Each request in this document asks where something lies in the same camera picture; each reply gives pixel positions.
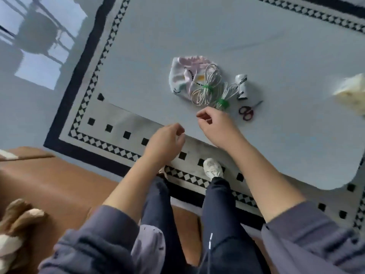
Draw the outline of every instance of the white string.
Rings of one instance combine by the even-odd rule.
[[[193,104],[209,105],[212,101],[212,97],[219,92],[215,92],[222,80],[221,72],[215,64],[209,64],[204,73],[204,85],[210,88],[201,87],[193,91],[191,94],[191,101]]]
[[[223,99],[225,101],[227,101],[228,99],[230,99],[231,97],[233,97],[234,95],[236,95],[240,89],[238,87],[238,84],[230,84],[228,86],[228,83],[225,82],[224,85],[222,85],[224,87],[223,89],[223,93],[220,97],[220,99]],[[225,108],[222,107],[222,105],[216,101],[216,105],[215,105],[216,109],[218,110],[224,110]]]

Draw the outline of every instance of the green cable tie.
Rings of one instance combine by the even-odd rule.
[[[203,88],[207,88],[211,93],[213,92],[213,87],[210,85],[204,85]]]
[[[220,104],[223,109],[226,109],[229,107],[229,102],[226,101],[225,99],[219,98],[217,103]]]

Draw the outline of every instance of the red scissors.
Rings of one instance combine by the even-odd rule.
[[[253,109],[257,108],[258,105],[260,105],[263,101],[258,102],[256,105],[253,105],[252,107],[249,107],[248,105],[244,105],[238,110],[238,113],[240,115],[243,115],[243,119],[245,121],[250,121],[253,118]]]

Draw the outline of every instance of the rug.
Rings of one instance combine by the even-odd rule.
[[[257,0],[365,34],[365,8],[339,0]],[[108,103],[98,74],[133,0],[104,0],[44,146],[116,175],[124,176],[141,157],[160,124]],[[260,229],[265,221],[232,159],[222,150],[188,137],[178,157],[166,166],[171,196],[202,206],[209,181],[203,161],[216,158],[235,197],[241,223]],[[361,233],[365,213],[365,169],[346,186],[323,191],[288,177],[308,199],[341,226]]]

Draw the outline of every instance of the dark blue sweatpants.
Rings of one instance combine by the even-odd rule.
[[[175,225],[169,190],[164,178],[157,176],[144,204],[141,224],[158,227],[165,236],[166,257],[162,274],[194,273],[197,268],[187,265]],[[203,250],[208,249],[211,233],[211,263],[201,262],[200,273],[267,274],[270,269],[255,242],[240,225],[236,205],[228,182],[214,178],[206,191],[203,204]]]

